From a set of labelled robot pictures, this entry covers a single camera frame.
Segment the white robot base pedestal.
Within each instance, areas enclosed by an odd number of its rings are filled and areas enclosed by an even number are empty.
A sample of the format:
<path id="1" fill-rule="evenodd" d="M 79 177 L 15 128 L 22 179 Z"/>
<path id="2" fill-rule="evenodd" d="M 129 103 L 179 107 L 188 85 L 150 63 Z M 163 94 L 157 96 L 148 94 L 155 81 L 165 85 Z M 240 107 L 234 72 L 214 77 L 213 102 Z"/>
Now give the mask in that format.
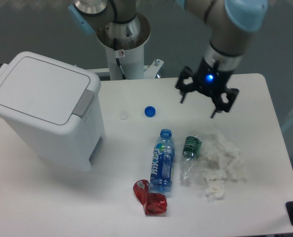
<path id="1" fill-rule="evenodd" d="M 110 22 L 96 31 L 105 48 L 110 80 L 143 79 L 144 49 L 150 37 L 150 24 L 140 13 L 130 22 Z"/>

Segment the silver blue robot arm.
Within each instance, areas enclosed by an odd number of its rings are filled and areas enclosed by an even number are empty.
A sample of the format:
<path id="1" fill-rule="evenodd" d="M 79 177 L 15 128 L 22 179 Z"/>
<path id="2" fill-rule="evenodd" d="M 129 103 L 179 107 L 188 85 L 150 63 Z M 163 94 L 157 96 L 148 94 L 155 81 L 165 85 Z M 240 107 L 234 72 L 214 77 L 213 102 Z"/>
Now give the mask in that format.
<path id="1" fill-rule="evenodd" d="M 227 82 L 238 67 L 249 42 L 267 12 L 265 0 L 180 0 L 179 6 L 209 26 L 213 33 L 197 71 L 184 67 L 176 83 L 182 97 L 197 91 L 210 97 L 215 113 L 229 112 L 239 93 Z M 104 45 L 113 80 L 141 79 L 143 48 L 150 36 L 148 20 L 134 0 L 73 0 L 72 19 L 87 34 L 95 33 Z"/>

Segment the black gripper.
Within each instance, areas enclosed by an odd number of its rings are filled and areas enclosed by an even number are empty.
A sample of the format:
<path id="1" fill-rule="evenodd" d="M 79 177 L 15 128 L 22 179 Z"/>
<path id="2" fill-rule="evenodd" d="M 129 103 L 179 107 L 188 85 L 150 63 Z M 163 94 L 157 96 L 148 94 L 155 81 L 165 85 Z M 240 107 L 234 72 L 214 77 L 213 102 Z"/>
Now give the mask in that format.
<path id="1" fill-rule="evenodd" d="M 182 104 L 188 93 L 197 90 L 197 84 L 203 88 L 203 93 L 212 91 L 212 102 L 215 109 L 210 118 L 213 119 L 216 113 L 222 111 L 228 113 L 234 104 L 236 97 L 239 94 L 237 88 L 227 88 L 227 82 L 232 75 L 232 71 L 221 71 L 220 63 L 217 63 L 217 68 L 214 63 L 210 66 L 204 58 L 202 58 L 198 70 L 194 72 L 189 66 L 185 66 L 177 80 L 175 88 L 180 91 L 182 96 L 180 103 Z M 184 81 L 191 79 L 192 82 L 186 84 Z"/>

